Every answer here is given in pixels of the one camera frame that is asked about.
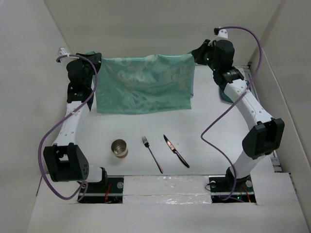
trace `red wire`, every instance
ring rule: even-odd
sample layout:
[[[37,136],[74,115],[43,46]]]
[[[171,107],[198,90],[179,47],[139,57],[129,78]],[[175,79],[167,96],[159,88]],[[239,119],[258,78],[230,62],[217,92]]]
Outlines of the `red wire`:
[[[108,193],[109,193],[109,191],[110,191],[110,188],[111,188],[111,183],[108,185],[108,189],[107,189],[107,191],[105,192],[105,201],[104,201],[104,203],[106,203],[106,201],[108,200]]]
[[[243,189],[245,190],[245,192],[246,192],[246,195],[247,195],[247,198],[248,198],[248,202],[251,202],[251,199],[249,198],[247,189],[244,187],[244,185],[242,185],[242,188],[243,188]]]

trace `knife handle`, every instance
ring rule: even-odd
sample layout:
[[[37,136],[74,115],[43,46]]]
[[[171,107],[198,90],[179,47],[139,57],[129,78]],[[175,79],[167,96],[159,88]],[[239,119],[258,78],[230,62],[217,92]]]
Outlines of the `knife handle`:
[[[186,162],[186,160],[184,160],[184,158],[180,155],[180,153],[177,150],[175,150],[174,153],[177,155],[177,157],[183,163],[183,165],[185,165],[187,168],[190,168],[189,164]]]

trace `fork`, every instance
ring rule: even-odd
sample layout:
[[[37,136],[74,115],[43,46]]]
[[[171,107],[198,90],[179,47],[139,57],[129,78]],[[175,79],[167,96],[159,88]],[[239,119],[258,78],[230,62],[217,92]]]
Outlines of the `fork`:
[[[152,154],[152,152],[151,152],[151,150],[150,150],[150,148],[149,148],[149,142],[148,142],[148,140],[147,140],[147,138],[146,138],[145,136],[142,137],[142,142],[143,142],[143,144],[145,145],[145,147],[147,147],[147,148],[149,149],[149,151],[150,151],[152,157],[153,157],[154,160],[155,160],[155,163],[156,163],[157,167],[159,168],[160,172],[163,174],[163,169],[161,168],[160,164],[157,162],[157,160],[156,160],[154,154]]]

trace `teal fabric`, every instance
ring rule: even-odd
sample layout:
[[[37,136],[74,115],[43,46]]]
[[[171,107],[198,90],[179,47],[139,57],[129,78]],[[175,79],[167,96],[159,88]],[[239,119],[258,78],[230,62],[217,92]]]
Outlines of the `teal fabric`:
[[[96,90],[99,113],[146,114],[191,109],[191,54],[102,58]]]

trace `white wall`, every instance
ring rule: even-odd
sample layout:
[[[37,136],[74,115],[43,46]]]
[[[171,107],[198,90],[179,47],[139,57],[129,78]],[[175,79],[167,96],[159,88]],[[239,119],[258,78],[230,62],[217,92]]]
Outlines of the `white wall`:
[[[279,0],[45,0],[71,51],[106,57],[181,54],[238,25],[263,34]],[[235,64],[246,65],[256,43],[230,31]]]
[[[262,104],[285,120],[278,156],[290,172],[311,228],[310,0],[282,0],[264,35],[263,67],[256,81]],[[254,70],[258,55],[254,59]]]
[[[40,180],[37,147],[64,113],[67,73],[55,62],[61,46],[43,0],[0,0],[2,233],[26,232]]]

